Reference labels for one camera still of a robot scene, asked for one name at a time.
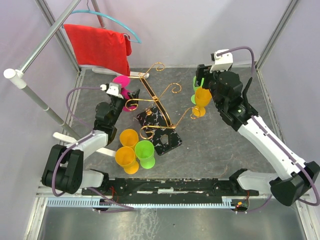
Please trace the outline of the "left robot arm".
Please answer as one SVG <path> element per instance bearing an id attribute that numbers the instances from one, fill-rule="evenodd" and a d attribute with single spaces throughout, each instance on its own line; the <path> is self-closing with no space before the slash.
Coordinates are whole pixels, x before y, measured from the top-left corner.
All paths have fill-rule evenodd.
<path id="1" fill-rule="evenodd" d="M 123 108 L 136 106 L 140 89 L 119 96 L 108 93 L 110 102 L 101 102 L 95 107 L 95 121 L 91 132 L 68 145 L 56 144 L 49 153 L 41 177 L 44 186 L 50 187 L 56 197 L 63 194 L 75 194 L 79 189 L 93 188 L 99 195 L 110 191 L 108 174 L 98 170 L 84 170 L 84 160 L 97 150 L 104 148 L 114 140 L 116 122 Z"/>

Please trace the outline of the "pink wine glass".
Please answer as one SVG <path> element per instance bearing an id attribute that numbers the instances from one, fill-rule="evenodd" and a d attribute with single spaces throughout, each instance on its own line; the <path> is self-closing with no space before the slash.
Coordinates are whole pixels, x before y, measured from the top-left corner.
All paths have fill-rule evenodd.
<path id="1" fill-rule="evenodd" d="M 126 100 L 129 100 L 130 97 L 129 97 L 128 93 L 131 93 L 131 92 L 129 90 L 127 90 L 126 87 L 130 84 L 131 79 L 128 76 L 120 75 L 120 76 L 115 77 L 112 80 L 112 82 L 121 85 L 122 96 Z M 122 110 L 125 112 L 130 112 L 130 111 L 133 111 L 135 108 L 136 108 L 135 106 L 129 106 L 129 104 L 127 104 L 127 107 L 124 106 Z"/>

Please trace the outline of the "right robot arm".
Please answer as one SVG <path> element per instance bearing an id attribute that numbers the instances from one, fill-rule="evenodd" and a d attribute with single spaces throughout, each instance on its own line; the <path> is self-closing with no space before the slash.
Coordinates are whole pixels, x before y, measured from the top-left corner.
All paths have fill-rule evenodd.
<path id="1" fill-rule="evenodd" d="M 216 70 L 213 65 L 200 64 L 195 72 L 195 81 L 200 89 L 209 91 L 222 120 L 251 142 L 275 170 L 275 173 L 240 170 L 229 182 L 229 191 L 239 196 L 246 190 L 254 190 L 291 206 L 295 201 L 306 204 L 302 196 L 312 189 L 315 195 L 312 206 L 319 206 L 320 194 L 315 181 L 320 166 L 299 157 L 270 130 L 248 101 L 252 80 L 249 78 L 244 85 L 230 67 Z"/>

